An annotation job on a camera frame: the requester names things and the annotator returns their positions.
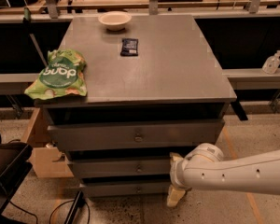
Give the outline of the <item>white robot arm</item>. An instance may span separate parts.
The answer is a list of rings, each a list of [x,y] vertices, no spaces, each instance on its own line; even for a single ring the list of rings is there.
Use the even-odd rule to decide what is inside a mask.
[[[170,163],[169,207],[191,189],[280,195],[280,150],[225,161],[218,147],[202,143],[185,157],[173,153]]]

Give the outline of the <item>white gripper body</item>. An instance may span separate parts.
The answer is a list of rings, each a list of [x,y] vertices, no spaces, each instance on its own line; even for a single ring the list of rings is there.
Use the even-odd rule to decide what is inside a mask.
[[[181,157],[171,158],[170,179],[175,189],[188,190],[189,186],[185,184],[184,180],[183,161],[184,159]]]

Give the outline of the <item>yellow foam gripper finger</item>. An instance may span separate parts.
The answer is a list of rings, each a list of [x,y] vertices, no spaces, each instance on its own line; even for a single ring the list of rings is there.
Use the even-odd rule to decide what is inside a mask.
[[[168,195],[166,201],[167,206],[176,207],[185,194],[186,192],[183,189],[177,189],[173,185],[171,185],[168,189]]]

